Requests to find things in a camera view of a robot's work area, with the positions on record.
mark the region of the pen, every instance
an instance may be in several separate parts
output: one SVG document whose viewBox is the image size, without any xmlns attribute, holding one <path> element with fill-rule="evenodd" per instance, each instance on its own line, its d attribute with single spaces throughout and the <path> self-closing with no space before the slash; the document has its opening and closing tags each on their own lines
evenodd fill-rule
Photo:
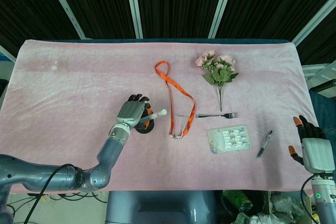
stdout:
<svg viewBox="0 0 336 224">
<path fill-rule="evenodd" d="M 266 148 L 266 145 L 268 144 L 268 141 L 271 139 L 272 132 L 273 132 L 273 131 L 270 131 L 270 132 L 269 132 L 268 137 L 267 137 L 267 141 L 266 141 L 266 143 L 264 144 L 264 146 L 260 149 L 257 158 L 261 157 L 261 155 L 263 154 L 264 149 Z"/>
</svg>

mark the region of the white object in hand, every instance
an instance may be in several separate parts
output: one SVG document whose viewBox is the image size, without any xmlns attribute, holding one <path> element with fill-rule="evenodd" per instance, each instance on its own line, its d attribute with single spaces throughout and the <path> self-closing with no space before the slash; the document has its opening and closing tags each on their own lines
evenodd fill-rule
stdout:
<svg viewBox="0 0 336 224">
<path fill-rule="evenodd" d="M 153 120 L 153 119 L 157 118 L 159 115 L 167 115 L 167 110 L 163 109 L 163 110 L 159 111 L 158 113 L 154 113 L 154 114 L 150 114 L 148 116 L 145 116 L 144 118 L 142 118 L 140 120 L 140 123 L 144 123 L 148 120 Z"/>
</svg>

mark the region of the orange fingertip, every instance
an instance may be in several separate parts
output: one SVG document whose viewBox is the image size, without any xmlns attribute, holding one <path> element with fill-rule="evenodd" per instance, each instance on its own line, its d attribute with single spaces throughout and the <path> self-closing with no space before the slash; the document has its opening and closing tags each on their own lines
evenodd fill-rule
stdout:
<svg viewBox="0 0 336 224">
<path fill-rule="evenodd" d="M 295 151 L 295 149 L 294 149 L 294 147 L 292 145 L 288 146 L 288 150 L 289 150 L 289 154 L 290 155 L 296 154 L 296 151 Z"/>
<path fill-rule="evenodd" d="M 298 119 L 296 116 L 293 117 L 293 120 L 294 120 L 294 123 L 295 123 L 296 127 L 299 126 L 299 125 L 303 126 L 303 123 L 301 122 L 301 120 Z"/>
</svg>

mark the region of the orange lanyard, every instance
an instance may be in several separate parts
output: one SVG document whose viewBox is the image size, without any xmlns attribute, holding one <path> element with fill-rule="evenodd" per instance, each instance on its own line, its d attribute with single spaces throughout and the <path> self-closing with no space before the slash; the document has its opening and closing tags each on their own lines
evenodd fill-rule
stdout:
<svg viewBox="0 0 336 224">
<path fill-rule="evenodd" d="M 161 64 L 166 64 L 168 66 L 168 71 L 166 74 L 162 73 L 161 71 L 158 70 L 158 66 L 161 65 Z M 156 65 L 155 65 L 155 72 L 163 79 L 165 80 L 165 83 L 168 87 L 168 90 L 169 90 L 169 99 L 170 99 L 170 114 L 171 114 L 171 125 L 170 125 L 170 130 L 169 130 L 169 135 L 172 136 L 173 138 L 182 138 L 183 136 L 185 136 L 190 127 L 191 127 L 191 124 L 194 120 L 194 117 L 195 117 L 195 113 L 196 113 L 196 105 L 195 105 L 195 101 L 194 99 L 192 98 L 191 95 L 189 95 L 184 89 L 181 88 L 180 85 L 178 85 L 174 80 L 170 79 L 168 77 L 168 74 L 170 72 L 170 64 L 165 61 L 165 60 L 162 60 L 162 61 L 159 61 Z M 188 119 L 188 122 L 187 122 L 187 125 L 185 127 L 185 129 L 183 130 L 183 132 L 181 132 L 180 135 L 174 135 L 173 131 L 174 131 L 174 99 L 173 99 L 173 94 L 172 94 L 172 90 L 171 88 L 169 87 L 168 83 L 170 83 L 171 85 L 173 85 L 174 87 L 176 87 L 177 90 L 179 90 L 179 92 L 181 92 L 182 94 L 186 95 L 187 97 L 189 97 L 192 101 L 193 101 L 193 109 L 191 110 L 191 113 L 190 113 L 190 116 L 189 116 L 189 119 Z"/>
</svg>

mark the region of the pink blanket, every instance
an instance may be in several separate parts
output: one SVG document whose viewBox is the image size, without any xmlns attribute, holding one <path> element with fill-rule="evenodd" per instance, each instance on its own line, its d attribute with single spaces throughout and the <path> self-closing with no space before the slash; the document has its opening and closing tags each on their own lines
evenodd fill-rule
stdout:
<svg viewBox="0 0 336 224">
<path fill-rule="evenodd" d="M 0 112 L 0 152 L 42 164 L 97 163 L 116 115 L 130 94 L 169 111 L 168 90 L 155 73 L 160 60 L 170 77 L 196 101 L 196 113 L 219 112 L 217 92 L 194 61 L 206 50 L 236 59 L 238 77 L 224 88 L 224 112 L 236 119 L 195 119 L 188 135 L 169 137 L 169 113 L 153 131 L 132 131 L 105 190 L 299 190 L 309 176 L 288 153 L 300 141 L 292 117 L 316 117 L 294 44 L 179 43 L 75 44 L 28 40 L 21 47 Z M 174 92 L 175 114 L 188 116 L 191 101 Z M 207 130 L 245 124 L 252 148 L 210 152 Z M 257 154 L 273 130 L 261 158 Z M 27 191 L 21 185 L 12 192 Z"/>
</svg>

